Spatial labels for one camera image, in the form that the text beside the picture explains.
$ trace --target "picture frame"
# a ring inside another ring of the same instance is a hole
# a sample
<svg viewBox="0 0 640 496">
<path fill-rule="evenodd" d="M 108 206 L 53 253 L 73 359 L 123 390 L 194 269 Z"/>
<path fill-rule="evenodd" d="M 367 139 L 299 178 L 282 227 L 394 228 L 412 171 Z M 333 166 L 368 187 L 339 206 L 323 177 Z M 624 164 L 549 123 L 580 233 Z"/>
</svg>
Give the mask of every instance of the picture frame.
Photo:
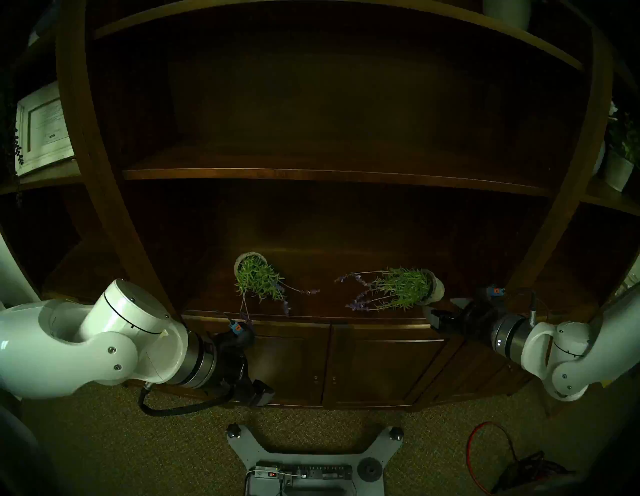
<svg viewBox="0 0 640 496">
<path fill-rule="evenodd" d="M 57 81 L 18 102 L 15 127 L 24 159 L 15 158 L 18 176 L 74 156 Z"/>
</svg>

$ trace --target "green leaves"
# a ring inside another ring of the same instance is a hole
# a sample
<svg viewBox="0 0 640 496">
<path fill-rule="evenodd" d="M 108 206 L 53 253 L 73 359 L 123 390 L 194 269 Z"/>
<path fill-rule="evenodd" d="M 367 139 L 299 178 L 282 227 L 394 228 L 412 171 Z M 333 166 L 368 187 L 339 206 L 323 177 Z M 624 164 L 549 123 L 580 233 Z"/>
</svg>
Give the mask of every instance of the green leaves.
<svg viewBox="0 0 640 496">
<path fill-rule="evenodd" d="M 640 166 L 640 128 L 629 112 L 610 118 L 609 136 L 614 151 L 632 164 Z"/>
<path fill-rule="evenodd" d="M 236 279 L 236 286 L 241 294 L 253 292 L 260 301 L 265 298 L 283 301 L 285 298 L 284 288 L 280 285 L 284 277 L 280 277 L 272 266 L 256 255 L 251 255 L 240 263 Z"/>
<path fill-rule="evenodd" d="M 433 281 L 429 275 L 419 270 L 388 269 L 370 284 L 370 288 L 374 292 L 381 292 L 391 298 L 390 301 L 377 305 L 378 310 L 384 308 L 406 310 L 431 294 Z"/>
</svg>

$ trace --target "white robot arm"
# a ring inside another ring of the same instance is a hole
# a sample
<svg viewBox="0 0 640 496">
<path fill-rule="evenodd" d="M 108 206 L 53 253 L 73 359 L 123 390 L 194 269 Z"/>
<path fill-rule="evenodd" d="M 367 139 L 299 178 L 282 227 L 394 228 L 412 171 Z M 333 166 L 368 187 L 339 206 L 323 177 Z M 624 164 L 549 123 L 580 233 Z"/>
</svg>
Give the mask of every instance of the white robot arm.
<svg viewBox="0 0 640 496">
<path fill-rule="evenodd" d="M 228 399 L 235 394 L 251 406 L 265 404 L 273 390 L 251 383 L 243 353 L 253 329 L 235 321 L 230 329 L 213 339 L 188 332 L 153 296 L 118 279 L 95 305 L 49 300 L 0 311 L 0 387 L 50 398 L 90 381 L 140 379 L 146 383 L 140 406 L 150 415 L 157 411 L 143 404 L 144 396 L 158 383 L 209 384 Z"/>
<path fill-rule="evenodd" d="M 589 384 L 615 380 L 640 362 L 640 285 L 590 324 L 536 324 L 486 298 L 467 300 L 455 315 L 430 310 L 428 316 L 441 332 L 480 340 L 516 362 L 560 401 L 579 399 Z"/>
</svg>

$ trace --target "black knob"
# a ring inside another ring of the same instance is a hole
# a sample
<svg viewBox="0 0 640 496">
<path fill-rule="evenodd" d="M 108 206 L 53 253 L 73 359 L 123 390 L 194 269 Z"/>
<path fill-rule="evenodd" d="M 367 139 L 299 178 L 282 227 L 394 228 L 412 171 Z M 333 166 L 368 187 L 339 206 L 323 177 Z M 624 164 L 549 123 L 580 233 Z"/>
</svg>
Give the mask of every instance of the black knob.
<svg viewBox="0 0 640 496">
<path fill-rule="evenodd" d="M 392 427 L 390 434 L 393 441 L 402 441 L 404 438 L 404 431 L 400 427 Z"/>
<path fill-rule="evenodd" d="M 240 426 L 238 424 L 229 424 L 229 426 L 227 427 L 227 436 L 230 439 L 239 438 L 241 432 L 242 431 L 241 431 Z"/>
</svg>

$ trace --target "plant pot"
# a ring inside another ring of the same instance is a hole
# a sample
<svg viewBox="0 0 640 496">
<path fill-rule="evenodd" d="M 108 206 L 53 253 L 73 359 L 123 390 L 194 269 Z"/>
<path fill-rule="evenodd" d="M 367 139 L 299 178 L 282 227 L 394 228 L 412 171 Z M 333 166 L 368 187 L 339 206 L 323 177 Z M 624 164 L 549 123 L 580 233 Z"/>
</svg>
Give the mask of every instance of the plant pot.
<svg viewBox="0 0 640 496">
<path fill-rule="evenodd" d="M 527 31 L 531 18 L 531 0 L 483 0 L 483 12 L 512 28 Z"/>
<path fill-rule="evenodd" d="M 240 255 L 238 258 L 236 258 L 236 263 L 234 264 L 234 274 L 236 275 L 236 278 L 238 277 L 238 267 L 240 266 L 240 264 L 242 263 L 242 261 L 247 258 L 247 257 L 251 257 L 252 255 L 257 255 L 258 257 L 260 257 L 264 263 L 267 263 L 267 259 L 264 258 L 260 253 L 258 252 L 246 252 L 243 253 L 242 255 Z"/>
<path fill-rule="evenodd" d="M 634 167 L 623 190 L 625 196 L 640 205 L 640 169 Z"/>
<path fill-rule="evenodd" d="M 431 277 L 431 280 L 434 283 L 434 287 L 431 291 L 431 294 L 424 300 L 420 301 L 418 305 L 429 305 L 430 303 L 433 303 L 435 301 L 440 301 L 444 297 L 444 284 L 442 283 L 442 281 L 438 279 L 430 270 L 422 269 L 420 272 Z"/>
<path fill-rule="evenodd" d="M 625 188 L 629 176 L 634 171 L 634 165 L 615 151 L 609 150 L 607 154 L 607 166 L 604 170 L 604 182 L 616 191 Z"/>
<path fill-rule="evenodd" d="M 600 145 L 600 151 L 598 152 L 598 158 L 596 159 L 596 163 L 593 166 L 593 172 L 591 175 L 596 175 L 600 170 L 600 166 L 602 165 L 602 159 L 604 158 L 604 154 L 607 152 L 607 145 L 604 140 L 602 140 L 602 144 Z"/>
</svg>

